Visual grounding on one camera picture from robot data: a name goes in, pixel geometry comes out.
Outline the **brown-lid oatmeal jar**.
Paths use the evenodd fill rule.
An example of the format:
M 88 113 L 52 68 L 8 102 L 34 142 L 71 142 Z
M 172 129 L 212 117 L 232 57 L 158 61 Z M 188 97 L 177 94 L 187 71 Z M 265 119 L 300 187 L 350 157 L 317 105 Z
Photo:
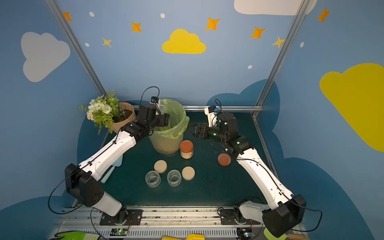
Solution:
M 180 153 L 183 159 L 190 159 L 194 154 L 194 145 L 191 141 L 185 140 L 180 144 Z
M 161 112 L 160 113 L 161 115 L 164 115 L 164 114 L 168 113 L 168 110 L 167 110 L 167 108 L 164 105 L 158 105 L 158 107 L 159 107 L 159 110 Z

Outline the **brown jar lid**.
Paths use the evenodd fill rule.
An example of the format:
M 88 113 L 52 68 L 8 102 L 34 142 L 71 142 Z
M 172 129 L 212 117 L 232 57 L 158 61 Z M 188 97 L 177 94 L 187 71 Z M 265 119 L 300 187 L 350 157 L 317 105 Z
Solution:
M 231 156 L 225 153 L 222 153 L 218 156 L 218 162 L 221 166 L 228 166 L 231 163 Z

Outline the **beige jar lid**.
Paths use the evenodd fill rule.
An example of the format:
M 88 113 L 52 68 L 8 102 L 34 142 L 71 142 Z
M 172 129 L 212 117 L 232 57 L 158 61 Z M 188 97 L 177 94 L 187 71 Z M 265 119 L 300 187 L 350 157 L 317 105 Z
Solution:
M 196 172 L 195 172 L 194 168 L 192 168 L 192 167 L 185 167 L 182 170 L 182 177 L 183 177 L 183 179 L 185 179 L 187 181 L 192 180 L 195 177 L 195 174 L 196 174 Z
M 167 162 L 164 160 L 158 160 L 154 164 L 154 169 L 157 173 L 162 174 L 164 173 L 168 168 Z

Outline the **beige-lid oatmeal jar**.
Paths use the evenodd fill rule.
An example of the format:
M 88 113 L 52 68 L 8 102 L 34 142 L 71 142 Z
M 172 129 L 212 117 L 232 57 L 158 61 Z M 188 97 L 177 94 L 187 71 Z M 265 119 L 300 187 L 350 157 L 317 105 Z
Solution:
M 178 170 L 171 170 L 167 174 L 167 181 L 171 187 L 177 187 L 182 182 L 182 175 Z
M 150 188 L 156 188 L 161 183 L 160 174 L 157 171 L 149 171 L 145 176 L 145 181 Z

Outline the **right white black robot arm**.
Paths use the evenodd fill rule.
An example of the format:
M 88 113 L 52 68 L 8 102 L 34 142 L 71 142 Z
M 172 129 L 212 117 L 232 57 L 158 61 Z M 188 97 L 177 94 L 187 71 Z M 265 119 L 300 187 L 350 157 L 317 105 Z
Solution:
M 242 201 L 234 205 L 234 218 L 244 224 L 248 220 L 265 225 L 276 238 L 302 222 L 306 200 L 294 195 L 271 172 L 261 159 L 254 145 L 238 131 L 232 113 L 210 113 L 208 123 L 190 125 L 196 138 L 211 139 L 222 144 L 229 154 L 247 171 L 266 199 L 266 204 Z

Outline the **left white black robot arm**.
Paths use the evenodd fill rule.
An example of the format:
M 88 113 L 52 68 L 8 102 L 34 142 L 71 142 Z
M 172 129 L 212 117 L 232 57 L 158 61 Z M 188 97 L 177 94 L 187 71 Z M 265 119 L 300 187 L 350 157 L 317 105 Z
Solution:
M 66 191 L 85 206 L 102 211 L 122 224 L 127 218 L 126 207 L 109 195 L 99 180 L 120 156 L 149 136 L 155 127 L 167 127 L 169 117 L 160 104 L 141 105 L 136 120 L 122 126 L 106 146 L 79 165 L 66 167 Z

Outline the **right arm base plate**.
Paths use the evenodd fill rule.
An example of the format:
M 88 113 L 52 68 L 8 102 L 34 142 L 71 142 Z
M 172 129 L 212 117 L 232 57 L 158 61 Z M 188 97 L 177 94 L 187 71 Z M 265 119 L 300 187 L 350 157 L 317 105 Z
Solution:
M 261 223 L 257 221 L 246 220 L 239 210 L 218 208 L 217 213 L 222 225 L 261 225 Z

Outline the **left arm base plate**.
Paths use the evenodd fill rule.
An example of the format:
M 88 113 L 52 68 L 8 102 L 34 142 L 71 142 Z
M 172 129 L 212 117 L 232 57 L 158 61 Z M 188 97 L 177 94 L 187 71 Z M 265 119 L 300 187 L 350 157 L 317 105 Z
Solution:
M 102 213 L 101 226 L 138 226 L 141 223 L 143 210 L 121 209 L 115 216 Z

